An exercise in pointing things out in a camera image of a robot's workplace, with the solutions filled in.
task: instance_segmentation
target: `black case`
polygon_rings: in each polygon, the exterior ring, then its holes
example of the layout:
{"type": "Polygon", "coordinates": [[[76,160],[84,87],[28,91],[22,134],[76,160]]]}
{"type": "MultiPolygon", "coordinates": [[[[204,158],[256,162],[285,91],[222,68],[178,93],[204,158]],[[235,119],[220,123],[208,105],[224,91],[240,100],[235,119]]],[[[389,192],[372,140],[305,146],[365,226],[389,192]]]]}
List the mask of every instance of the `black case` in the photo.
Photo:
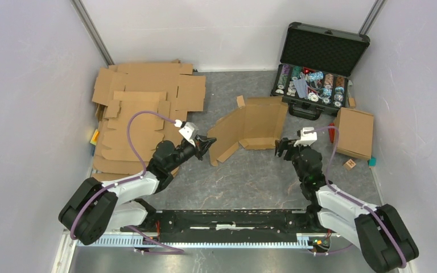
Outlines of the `black case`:
{"type": "Polygon", "coordinates": [[[353,68],[369,46],[369,37],[350,32],[330,30],[310,26],[303,23],[291,23],[287,29],[286,41],[282,50],[281,65],[277,72],[271,96],[283,96],[282,101],[289,104],[289,113],[296,117],[316,120],[322,112],[337,115],[340,107],[334,105],[333,97],[337,77],[344,78],[343,106],[348,98],[348,79],[353,68]],[[282,67],[290,65],[283,94],[278,94],[279,78],[282,67]],[[286,91],[291,81],[293,67],[299,66],[313,71],[333,74],[331,102],[325,104],[321,99],[317,102],[307,98],[299,98],[297,92],[288,95],[286,91]]]}

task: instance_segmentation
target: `flattened cardboard box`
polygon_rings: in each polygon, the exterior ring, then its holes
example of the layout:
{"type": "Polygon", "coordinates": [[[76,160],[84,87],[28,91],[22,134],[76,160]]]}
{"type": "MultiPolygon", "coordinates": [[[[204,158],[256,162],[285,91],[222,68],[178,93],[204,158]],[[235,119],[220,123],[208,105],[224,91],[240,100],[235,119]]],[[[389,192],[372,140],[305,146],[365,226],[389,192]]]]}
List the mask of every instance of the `flattened cardboard box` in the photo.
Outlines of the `flattened cardboard box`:
{"type": "Polygon", "coordinates": [[[369,160],[373,147],[373,120],[370,113],[342,107],[334,120],[339,129],[337,152],[369,160]]]}
{"type": "Polygon", "coordinates": [[[281,138],[287,104],[281,97],[237,98],[238,109],[219,119],[207,137],[217,138],[210,147],[210,163],[218,166],[235,151],[238,144],[246,150],[274,149],[281,138]]]}
{"type": "MultiPolygon", "coordinates": [[[[157,111],[180,120],[187,119],[188,111],[203,111],[205,77],[191,76],[192,72],[191,64],[181,64],[178,60],[101,68],[92,99],[98,104],[96,116],[102,121],[93,167],[111,174],[141,171],[142,165],[126,137],[129,119],[141,110],[157,111]]],[[[160,141],[170,140],[175,145],[182,141],[173,124],[149,114],[136,117],[130,132],[135,148],[145,161],[152,157],[160,141]]]]}

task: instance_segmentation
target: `robotic arm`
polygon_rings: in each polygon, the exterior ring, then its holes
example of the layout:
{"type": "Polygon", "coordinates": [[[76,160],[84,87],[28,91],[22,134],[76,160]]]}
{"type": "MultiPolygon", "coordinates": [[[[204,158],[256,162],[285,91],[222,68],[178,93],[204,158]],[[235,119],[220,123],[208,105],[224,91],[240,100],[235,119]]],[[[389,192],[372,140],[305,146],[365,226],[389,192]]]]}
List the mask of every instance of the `robotic arm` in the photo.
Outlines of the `robotic arm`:
{"type": "Polygon", "coordinates": [[[368,204],[342,192],[332,182],[326,183],[322,173],[322,155],[311,148],[317,134],[306,133],[312,130],[314,128],[305,127],[298,131],[299,139],[278,140],[275,148],[279,157],[287,150],[284,160],[292,161],[302,193],[312,203],[307,207],[310,225],[341,234],[361,250],[372,269],[386,272],[401,266],[402,261],[393,243],[372,216],[371,212],[374,212],[393,236],[406,261],[418,257],[418,248],[393,206],[368,204]]]}
{"type": "Polygon", "coordinates": [[[79,219],[75,228],[75,236],[84,245],[89,245],[98,240],[106,231],[127,225],[140,225],[145,220],[148,211],[134,200],[164,190],[174,178],[171,171],[193,156],[203,160],[205,153],[217,140],[198,135],[198,128],[191,122],[181,122],[178,127],[184,137],[181,144],[175,147],[169,140],[160,142],[144,175],[141,172],[123,179],[102,183],[92,177],[84,180],[61,210],[59,221],[71,230],[78,213],[86,202],[98,191],[108,186],[110,188],[103,191],[79,219]]]}

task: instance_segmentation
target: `white wall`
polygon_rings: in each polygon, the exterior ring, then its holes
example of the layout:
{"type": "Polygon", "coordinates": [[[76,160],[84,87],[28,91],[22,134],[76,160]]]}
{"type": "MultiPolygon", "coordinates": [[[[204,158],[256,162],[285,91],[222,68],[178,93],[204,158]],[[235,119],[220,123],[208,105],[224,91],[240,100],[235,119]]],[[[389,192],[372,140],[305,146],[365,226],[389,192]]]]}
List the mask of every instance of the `white wall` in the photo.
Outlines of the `white wall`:
{"type": "Polygon", "coordinates": [[[374,0],[83,0],[115,63],[276,69],[291,22],[358,32],[374,0]]]}
{"type": "Polygon", "coordinates": [[[375,115],[373,155],[387,203],[437,272],[437,1],[387,1],[353,72],[360,109],[375,115]]]}
{"type": "Polygon", "coordinates": [[[49,272],[104,62],[70,1],[0,1],[0,272],[49,272]]]}

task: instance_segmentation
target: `gray floor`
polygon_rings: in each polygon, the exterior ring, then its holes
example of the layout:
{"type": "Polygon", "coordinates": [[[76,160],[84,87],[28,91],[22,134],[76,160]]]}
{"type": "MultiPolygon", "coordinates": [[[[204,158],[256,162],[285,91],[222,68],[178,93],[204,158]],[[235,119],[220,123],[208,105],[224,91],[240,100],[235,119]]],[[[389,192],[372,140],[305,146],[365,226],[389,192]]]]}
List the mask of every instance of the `gray floor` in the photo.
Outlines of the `gray floor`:
{"type": "MultiPolygon", "coordinates": [[[[206,134],[215,122],[237,107],[236,97],[269,96],[275,72],[213,72],[207,76],[205,111],[189,114],[206,134]]],[[[294,138],[305,126],[322,127],[333,117],[322,116],[308,121],[287,116],[283,137],[294,138]]],[[[332,145],[327,133],[319,134],[313,145],[323,155],[324,169],[332,145]]],[[[349,159],[336,155],[330,179],[348,193],[374,204],[380,203],[372,174],[366,161],[355,160],[347,171],[349,159]]],[[[163,192],[145,198],[157,209],[234,209],[234,208],[305,208],[299,180],[290,162],[274,157],[273,150],[238,150],[218,167],[189,160],[163,192]]],[[[333,249],[346,242],[333,241],[333,249]]],[[[186,255],[142,257],[129,249],[78,247],[70,272],[372,272],[357,249],[330,257],[313,258],[302,250],[194,250],[186,255]]]]}

